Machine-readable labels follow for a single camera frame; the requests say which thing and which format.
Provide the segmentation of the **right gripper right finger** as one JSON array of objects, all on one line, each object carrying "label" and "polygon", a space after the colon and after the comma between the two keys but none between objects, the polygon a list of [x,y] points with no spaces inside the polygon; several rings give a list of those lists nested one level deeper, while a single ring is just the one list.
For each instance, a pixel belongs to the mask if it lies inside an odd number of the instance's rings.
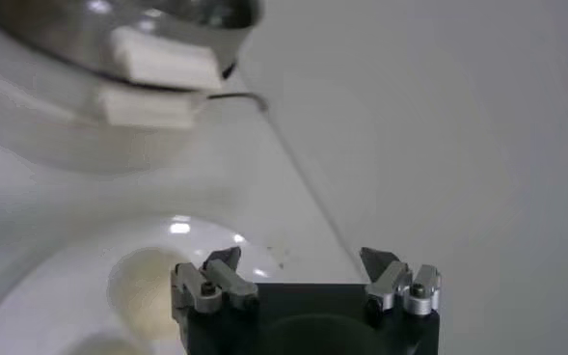
[{"label": "right gripper right finger", "polygon": [[380,317],[396,307],[406,314],[425,317],[440,309],[442,274],[437,267],[423,264],[417,273],[394,253],[363,247],[367,312]]}]

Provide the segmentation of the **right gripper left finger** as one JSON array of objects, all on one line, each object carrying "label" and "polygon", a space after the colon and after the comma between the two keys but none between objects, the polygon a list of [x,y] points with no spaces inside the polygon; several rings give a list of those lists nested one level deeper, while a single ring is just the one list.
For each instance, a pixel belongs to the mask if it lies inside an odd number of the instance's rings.
[{"label": "right gripper left finger", "polygon": [[236,273],[241,258],[238,246],[212,252],[197,267],[178,263],[171,270],[172,318],[180,322],[187,314],[217,314],[225,303],[254,314],[259,308],[258,286]]}]

